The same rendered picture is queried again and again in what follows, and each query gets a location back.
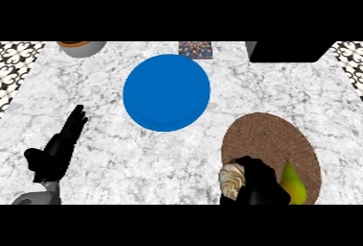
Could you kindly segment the black appliance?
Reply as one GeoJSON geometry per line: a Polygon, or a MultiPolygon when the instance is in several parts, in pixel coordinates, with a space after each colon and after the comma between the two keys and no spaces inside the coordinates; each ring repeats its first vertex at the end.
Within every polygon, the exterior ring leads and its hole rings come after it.
{"type": "Polygon", "coordinates": [[[332,45],[332,40],[245,42],[251,62],[318,62],[332,45]]]}

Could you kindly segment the cream frosted cupcake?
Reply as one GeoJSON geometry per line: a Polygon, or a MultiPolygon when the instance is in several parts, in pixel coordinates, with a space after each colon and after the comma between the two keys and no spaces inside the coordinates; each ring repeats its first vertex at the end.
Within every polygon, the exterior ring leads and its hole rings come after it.
{"type": "Polygon", "coordinates": [[[220,170],[219,181],[223,195],[236,200],[239,190],[245,186],[244,166],[236,162],[228,163],[220,170]]]}

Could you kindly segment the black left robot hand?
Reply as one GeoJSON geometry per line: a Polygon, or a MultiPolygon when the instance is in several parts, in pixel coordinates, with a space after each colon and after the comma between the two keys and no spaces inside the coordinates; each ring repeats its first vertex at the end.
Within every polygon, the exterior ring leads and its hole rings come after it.
{"type": "Polygon", "coordinates": [[[53,135],[46,148],[43,150],[28,148],[24,151],[28,169],[34,172],[34,183],[58,182],[62,179],[87,121],[84,106],[79,105],[67,118],[61,132],[53,135]]]}

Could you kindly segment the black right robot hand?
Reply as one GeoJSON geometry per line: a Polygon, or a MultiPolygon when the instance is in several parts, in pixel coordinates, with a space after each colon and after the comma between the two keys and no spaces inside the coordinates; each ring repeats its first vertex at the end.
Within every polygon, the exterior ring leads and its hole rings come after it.
{"type": "Polygon", "coordinates": [[[250,156],[232,160],[232,165],[244,169],[244,184],[236,197],[222,194],[222,205],[288,205],[291,196],[276,182],[275,170],[260,159],[250,156]]]}

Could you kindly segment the blue plate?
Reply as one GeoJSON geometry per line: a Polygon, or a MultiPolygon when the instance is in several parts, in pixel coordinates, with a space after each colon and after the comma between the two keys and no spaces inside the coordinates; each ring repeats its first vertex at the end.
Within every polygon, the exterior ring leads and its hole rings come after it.
{"type": "Polygon", "coordinates": [[[132,70],[124,85],[130,118],[148,130],[171,132],[201,117],[210,101],[210,80],[189,58],[164,54],[132,70]]]}

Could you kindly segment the speckled multicoloured box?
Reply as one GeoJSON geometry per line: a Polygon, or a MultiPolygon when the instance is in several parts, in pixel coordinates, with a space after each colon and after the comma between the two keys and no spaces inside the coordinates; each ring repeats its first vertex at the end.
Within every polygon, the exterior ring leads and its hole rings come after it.
{"type": "Polygon", "coordinates": [[[213,58],[213,47],[210,41],[180,41],[179,54],[194,60],[213,58]]]}

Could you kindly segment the grey pot with orange rim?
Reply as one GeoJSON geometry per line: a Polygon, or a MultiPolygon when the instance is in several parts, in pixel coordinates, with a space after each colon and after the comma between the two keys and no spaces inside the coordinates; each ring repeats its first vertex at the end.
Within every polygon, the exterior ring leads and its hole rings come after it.
{"type": "Polygon", "coordinates": [[[59,41],[58,45],[67,55],[73,58],[87,58],[93,56],[104,48],[105,41],[59,41]]]}

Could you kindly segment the green pear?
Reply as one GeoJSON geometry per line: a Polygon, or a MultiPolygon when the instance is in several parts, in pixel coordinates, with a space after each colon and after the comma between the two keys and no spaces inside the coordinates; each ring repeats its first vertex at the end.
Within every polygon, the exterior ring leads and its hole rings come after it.
{"type": "Polygon", "coordinates": [[[282,178],[279,184],[291,196],[290,204],[303,205],[309,198],[307,188],[300,179],[294,166],[290,162],[287,162],[284,166],[282,178]]]}

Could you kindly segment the brown oval placemat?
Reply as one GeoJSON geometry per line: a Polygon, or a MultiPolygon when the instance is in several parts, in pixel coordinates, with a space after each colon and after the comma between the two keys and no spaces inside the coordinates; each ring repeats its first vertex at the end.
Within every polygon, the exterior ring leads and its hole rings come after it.
{"type": "Polygon", "coordinates": [[[307,205],[313,205],[321,192],[319,160],[309,139],[298,128],[279,116],[254,112],[242,116],[226,131],[222,145],[222,162],[250,156],[273,169],[281,181],[284,166],[292,164],[307,188],[307,205]]]}

